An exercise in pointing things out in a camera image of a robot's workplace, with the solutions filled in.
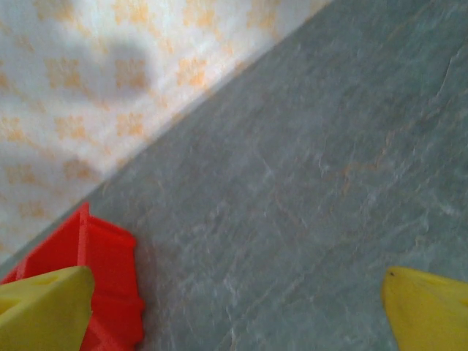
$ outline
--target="red plastic crate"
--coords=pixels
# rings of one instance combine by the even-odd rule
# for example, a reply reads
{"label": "red plastic crate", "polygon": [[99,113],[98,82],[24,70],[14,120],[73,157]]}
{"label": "red plastic crate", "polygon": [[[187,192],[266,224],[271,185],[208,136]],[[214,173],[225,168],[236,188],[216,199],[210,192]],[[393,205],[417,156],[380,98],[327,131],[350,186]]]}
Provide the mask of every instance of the red plastic crate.
{"label": "red plastic crate", "polygon": [[132,234],[91,216],[84,203],[0,284],[87,265],[95,281],[93,315],[80,350],[131,351],[143,339],[144,302],[137,290],[135,245]]}

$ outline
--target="yellow plastic piece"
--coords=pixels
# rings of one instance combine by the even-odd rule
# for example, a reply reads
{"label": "yellow plastic piece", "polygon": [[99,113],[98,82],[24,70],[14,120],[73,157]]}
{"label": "yellow plastic piece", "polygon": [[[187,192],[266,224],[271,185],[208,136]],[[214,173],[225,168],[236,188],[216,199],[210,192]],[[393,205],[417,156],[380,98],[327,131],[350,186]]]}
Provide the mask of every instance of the yellow plastic piece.
{"label": "yellow plastic piece", "polygon": [[382,302],[400,351],[468,351],[467,283],[392,267]]}
{"label": "yellow plastic piece", "polygon": [[0,350],[78,351],[93,291],[87,267],[0,285]]}

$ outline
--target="patterned wallpaper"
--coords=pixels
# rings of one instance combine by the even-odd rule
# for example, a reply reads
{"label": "patterned wallpaper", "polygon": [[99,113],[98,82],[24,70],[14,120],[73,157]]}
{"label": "patterned wallpaper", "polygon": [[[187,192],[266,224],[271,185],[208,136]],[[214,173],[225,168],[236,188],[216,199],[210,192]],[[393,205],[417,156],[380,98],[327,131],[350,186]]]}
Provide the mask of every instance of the patterned wallpaper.
{"label": "patterned wallpaper", "polygon": [[0,0],[0,262],[330,0]]}

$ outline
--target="gray floor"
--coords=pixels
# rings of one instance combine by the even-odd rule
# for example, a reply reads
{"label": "gray floor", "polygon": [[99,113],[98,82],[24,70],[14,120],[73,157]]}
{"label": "gray floor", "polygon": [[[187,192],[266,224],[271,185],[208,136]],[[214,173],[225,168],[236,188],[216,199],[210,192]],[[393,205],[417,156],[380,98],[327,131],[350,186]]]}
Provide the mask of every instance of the gray floor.
{"label": "gray floor", "polygon": [[467,146],[467,1],[334,2],[90,196],[141,349],[396,350],[389,265],[468,281]]}

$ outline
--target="gray marble floor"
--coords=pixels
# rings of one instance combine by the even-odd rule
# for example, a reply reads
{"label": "gray marble floor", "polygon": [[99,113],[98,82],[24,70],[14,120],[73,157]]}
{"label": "gray marble floor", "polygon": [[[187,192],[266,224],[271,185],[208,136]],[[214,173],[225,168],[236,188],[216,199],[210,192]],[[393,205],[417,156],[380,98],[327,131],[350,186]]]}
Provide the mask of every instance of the gray marble floor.
{"label": "gray marble floor", "polygon": [[141,350],[396,350],[389,265],[468,281],[467,147],[468,2],[335,1],[89,197]]}

